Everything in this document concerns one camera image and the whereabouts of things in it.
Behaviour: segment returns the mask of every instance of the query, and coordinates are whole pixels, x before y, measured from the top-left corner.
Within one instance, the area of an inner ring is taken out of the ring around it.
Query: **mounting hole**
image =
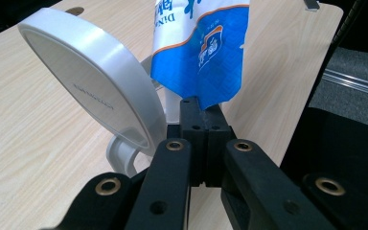
[[[97,187],[95,187],[95,192],[100,196],[109,196],[118,192],[119,189],[121,189],[121,181],[113,177],[105,178],[98,183]]]
[[[298,206],[297,203],[295,203],[292,200],[286,200],[283,203],[283,207],[286,209],[286,211],[292,215],[298,215],[300,214],[300,206]]]
[[[338,182],[329,178],[319,177],[315,180],[315,185],[322,192],[332,196],[343,196],[346,193]]]
[[[251,151],[251,150],[253,150],[252,146],[249,143],[245,143],[245,142],[235,143],[235,149],[237,149],[239,151]]]
[[[184,145],[178,141],[170,141],[166,145],[167,150],[182,150]]]
[[[167,211],[167,203],[164,201],[155,201],[150,205],[150,211],[155,215],[163,215]]]
[[[74,7],[72,9],[68,9],[66,12],[73,14],[74,16],[78,16],[80,14],[82,14],[84,11],[84,8],[82,7]]]

